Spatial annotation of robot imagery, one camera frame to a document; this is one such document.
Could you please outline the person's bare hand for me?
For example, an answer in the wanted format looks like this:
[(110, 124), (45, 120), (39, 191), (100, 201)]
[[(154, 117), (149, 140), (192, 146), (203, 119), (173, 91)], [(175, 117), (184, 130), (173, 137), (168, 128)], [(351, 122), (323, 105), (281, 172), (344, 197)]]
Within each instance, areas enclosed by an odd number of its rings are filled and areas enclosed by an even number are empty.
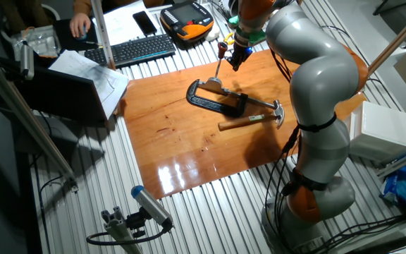
[(87, 33), (90, 26), (89, 16), (85, 13), (76, 13), (70, 20), (70, 31), (76, 39)]

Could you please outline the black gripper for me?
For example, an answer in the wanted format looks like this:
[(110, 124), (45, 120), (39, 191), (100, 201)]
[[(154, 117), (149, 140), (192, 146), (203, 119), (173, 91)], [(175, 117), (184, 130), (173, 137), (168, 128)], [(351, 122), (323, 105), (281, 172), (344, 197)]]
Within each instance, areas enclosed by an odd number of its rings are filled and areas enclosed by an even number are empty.
[(238, 71), (239, 67), (252, 53), (252, 48), (244, 42), (235, 41), (233, 44), (233, 53), (231, 58), (226, 61), (232, 66), (234, 71)]

